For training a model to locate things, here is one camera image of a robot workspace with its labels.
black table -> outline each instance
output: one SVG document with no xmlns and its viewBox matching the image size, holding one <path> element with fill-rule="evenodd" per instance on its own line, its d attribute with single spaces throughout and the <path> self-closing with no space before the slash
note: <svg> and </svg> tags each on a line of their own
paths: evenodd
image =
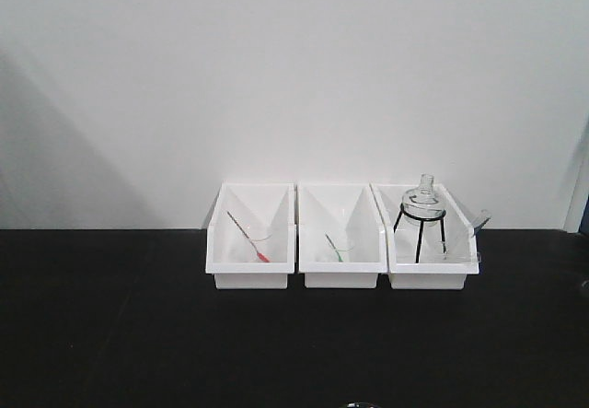
<svg viewBox="0 0 589 408">
<path fill-rule="evenodd" d="M 483 230 L 462 291 L 219 291 L 205 244 L 0 232 L 0 406 L 589 406 L 585 236 Z"/>
</svg>

